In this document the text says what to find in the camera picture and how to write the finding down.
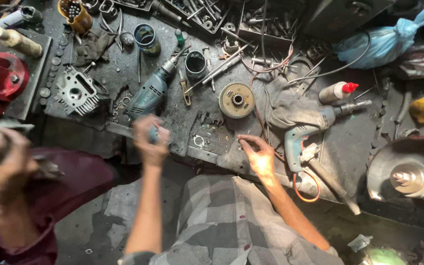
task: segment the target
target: checkered shirt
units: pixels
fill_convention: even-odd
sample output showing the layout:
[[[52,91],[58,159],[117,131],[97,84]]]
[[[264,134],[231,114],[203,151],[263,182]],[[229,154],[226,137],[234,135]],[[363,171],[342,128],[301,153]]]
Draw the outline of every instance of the checkered shirt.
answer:
[[[176,235],[171,249],[157,255],[132,253],[119,264],[343,264],[286,225],[268,198],[238,176],[200,175],[189,180]]]

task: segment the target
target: blue plastic bag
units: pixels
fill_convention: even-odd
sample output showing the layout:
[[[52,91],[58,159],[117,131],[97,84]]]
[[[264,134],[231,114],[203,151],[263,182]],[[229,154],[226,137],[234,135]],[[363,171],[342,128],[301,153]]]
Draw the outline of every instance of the blue plastic bag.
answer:
[[[400,18],[395,27],[379,27],[369,30],[371,46],[364,57],[350,68],[370,69],[390,63],[403,54],[414,43],[416,31],[424,26],[424,9],[414,21]],[[368,45],[368,36],[358,33],[333,47],[340,61],[350,63],[364,52]]]

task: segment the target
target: pliers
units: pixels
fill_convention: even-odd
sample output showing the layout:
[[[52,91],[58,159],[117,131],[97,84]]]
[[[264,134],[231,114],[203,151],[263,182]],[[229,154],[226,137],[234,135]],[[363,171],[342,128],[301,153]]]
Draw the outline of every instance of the pliers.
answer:
[[[121,49],[121,52],[123,52],[122,42],[120,39],[121,33],[122,33],[122,25],[123,25],[123,15],[122,15],[122,9],[119,9],[119,13],[121,14],[121,21],[119,23],[119,27],[117,27],[117,30],[113,30],[111,27],[109,27],[109,24],[107,24],[106,20],[103,16],[101,16],[102,22],[106,28],[105,30],[109,31],[110,33],[116,34],[115,36],[115,43],[117,43],[117,46],[119,46],[119,49]]]

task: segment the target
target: blurred hand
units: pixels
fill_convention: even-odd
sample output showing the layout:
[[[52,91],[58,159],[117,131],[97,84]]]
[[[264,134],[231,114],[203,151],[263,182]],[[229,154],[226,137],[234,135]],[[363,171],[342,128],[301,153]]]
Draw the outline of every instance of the blurred hand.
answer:
[[[251,169],[258,175],[262,183],[268,184],[273,181],[275,179],[274,148],[255,135],[239,135],[238,139],[243,151],[248,155]],[[249,143],[255,145],[258,151],[254,151]]]
[[[162,120],[154,115],[149,115],[138,119],[133,123],[133,143],[140,151],[143,166],[162,167],[164,159],[168,155],[168,142],[170,131],[159,127]],[[156,144],[150,143],[149,131],[158,127],[158,141]]]
[[[29,140],[14,130],[0,129],[0,150],[6,144],[3,135],[9,138],[9,149],[0,162],[0,206],[20,196],[30,173],[38,169],[29,155]]]

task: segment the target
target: blue power drill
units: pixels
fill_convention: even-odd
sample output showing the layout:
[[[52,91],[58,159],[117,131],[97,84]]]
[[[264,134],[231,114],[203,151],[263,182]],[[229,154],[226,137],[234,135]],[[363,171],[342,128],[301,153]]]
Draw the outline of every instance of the blue power drill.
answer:
[[[364,108],[365,106],[372,105],[372,100],[364,100],[358,103],[347,103],[340,106],[319,106],[318,112],[320,113],[319,121],[320,127],[309,124],[296,125],[288,130],[284,136],[284,147],[286,151],[286,158],[289,168],[292,172],[303,172],[301,166],[300,154],[303,149],[302,142],[307,140],[312,134],[316,134],[328,129],[341,115],[350,114],[353,110]]]
[[[166,81],[176,70],[178,58],[191,45],[185,46],[176,56],[166,60],[159,69],[157,69],[148,80],[140,86],[139,91],[130,100],[123,113],[127,114],[133,120],[148,114],[156,114],[156,108],[166,99],[168,85]],[[158,139],[157,128],[152,127],[149,132],[150,140],[156,143]]]

